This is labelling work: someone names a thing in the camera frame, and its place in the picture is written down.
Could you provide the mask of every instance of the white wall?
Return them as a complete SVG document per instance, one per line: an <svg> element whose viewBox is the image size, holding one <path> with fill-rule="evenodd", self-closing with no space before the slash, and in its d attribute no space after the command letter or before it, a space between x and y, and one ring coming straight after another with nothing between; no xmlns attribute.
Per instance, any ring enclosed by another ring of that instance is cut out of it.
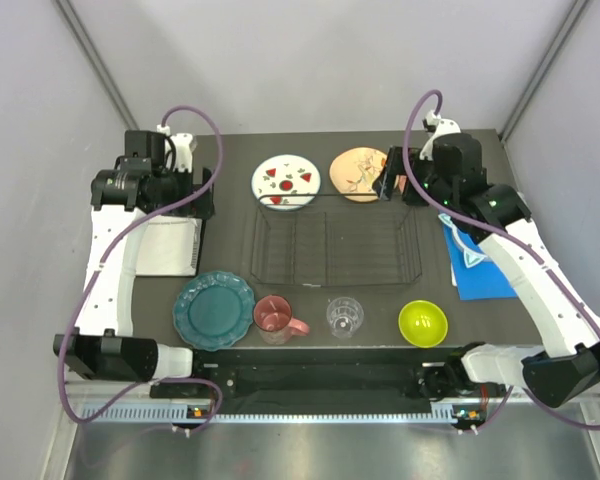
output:
<svg viewBox="0 0 600 480"><path fill-rule="evenodd" d="M122 132L51 1L0 1L0 479L39 474L58 405L53 335L84 282L89 182Z"/></svg>
<svg viewBox="0 0 600 480"><path fill-rule="evenodd" d="M224 133L401 129L434 87L501 128L570 3L74 0L144 127L193 103Z"/></svg>
<svg viewBox="0 0 600 480"><path fill-rule="evenodd" d="M600 0L508 142L545 241L600 315Z"/></svg>

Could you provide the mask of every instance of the teal plate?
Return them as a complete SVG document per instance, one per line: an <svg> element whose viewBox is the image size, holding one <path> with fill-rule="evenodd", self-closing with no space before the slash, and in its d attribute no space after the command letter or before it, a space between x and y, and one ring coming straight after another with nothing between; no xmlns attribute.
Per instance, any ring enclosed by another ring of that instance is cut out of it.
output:
<svg viewBox="0 0 600 480"><path fill-rule="evenodd" d="M198 275L187 283L173 307L173 324L195 348L215 352L247 334L256 301L242 278L227 272Z"/></svg>

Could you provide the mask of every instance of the pink mug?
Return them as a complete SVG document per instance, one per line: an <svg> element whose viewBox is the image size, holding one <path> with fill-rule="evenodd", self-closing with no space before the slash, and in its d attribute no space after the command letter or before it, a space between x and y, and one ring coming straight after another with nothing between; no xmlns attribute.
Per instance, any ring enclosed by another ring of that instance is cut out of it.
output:
<svg viewBox="0 0 600 480"><path fill-rule="evenodd" d="M294 335L308 335L309 325L293 318L291 305L284 298L269 295L256 303L253 320L265 342L282 345Z"/></svg>

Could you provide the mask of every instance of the bowl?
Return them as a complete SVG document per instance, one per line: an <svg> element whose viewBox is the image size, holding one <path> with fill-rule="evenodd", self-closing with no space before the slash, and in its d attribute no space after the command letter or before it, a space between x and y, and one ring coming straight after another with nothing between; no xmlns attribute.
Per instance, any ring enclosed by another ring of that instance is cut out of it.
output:
<svg viewBox="0 0 600 480"><path fill-rule="evenodd" d="M398 316L398 328L404 339L420 348L431 348L447 336L447 316L436 304L426 300L407 303Z"/></svg>

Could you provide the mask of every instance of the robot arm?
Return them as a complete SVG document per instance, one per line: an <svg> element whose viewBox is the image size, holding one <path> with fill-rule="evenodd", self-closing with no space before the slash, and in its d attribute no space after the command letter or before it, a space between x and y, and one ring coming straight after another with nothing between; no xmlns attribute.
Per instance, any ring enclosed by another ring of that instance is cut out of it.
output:
<svg viewBox="0 0 600 480"><path fill-rule="evenodd" d="M100 277L80 312L66 357L67 365L83 378L148 381L191 375L190 349L133 337L131 298L138 253L148 224L123 237L106 264L100 264L105 249L123 230L193 191L194 138L178 134L167 142L168 133L126 132L125 154L116 160L113 170L100 171L91 184L93 233L86 278L88 281L94 271L100 271ZM175 155L168 154L172 148ZM169 156L171 166L167 165ZM208 198L201 200L208 204ZM175 213L190 216L193 210L183 207ZM56 335L56 355L61 342L62 335Z"/></svg>
<svg viewBox="0 0 600 480"><path fill-rule="evenodd" d="M549 254L518 193L508 185L487 183L480 143L462 133L457 123L432 111L424 125L431 137L422 150L408 152L418 183L439 203L506 230L545 261L539 265L509 240L454 220L509 280L538 328L543 346L467 345L454 352L445 365L449 383L457 390L472 390L475 384L486 382L524 387L546 405L558 407L600 382L600 341L545 270L551 269L581 299ZM393 185L395 175L404 173L402 149L392 147L385 169L374 183L380 198L391 198L393 189L387 185ZM425 205L414 190L405 189L405 203ZM592 318L600 328L600 318Z"/></svg>

